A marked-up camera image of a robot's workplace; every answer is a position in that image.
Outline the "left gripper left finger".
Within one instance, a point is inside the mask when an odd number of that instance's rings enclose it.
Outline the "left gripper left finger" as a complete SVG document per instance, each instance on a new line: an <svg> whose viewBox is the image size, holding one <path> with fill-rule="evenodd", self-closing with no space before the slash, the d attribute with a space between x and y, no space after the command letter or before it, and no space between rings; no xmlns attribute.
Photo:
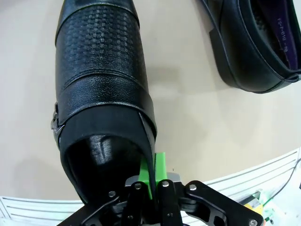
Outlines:
<svg viewBox="0 0 301 226"><path fill-rule="evenodd" d="M142 226L143 211L150 200L144 181L129 186L113 186L101 200L86 203L59 223L60 226Z"/></svg>

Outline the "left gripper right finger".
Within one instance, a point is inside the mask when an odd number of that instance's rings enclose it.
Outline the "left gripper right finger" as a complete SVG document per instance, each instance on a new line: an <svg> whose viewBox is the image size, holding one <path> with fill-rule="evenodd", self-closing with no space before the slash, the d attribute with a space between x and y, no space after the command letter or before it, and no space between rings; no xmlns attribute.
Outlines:
<svg viewBox="0 0 301 226"><path fill-rule="evenodd" d="M155 155L155 173L161 225L181 226L181 212L208 226L261 226L262 216L193 180L183 185L168 179L165 153Z"/></svg>

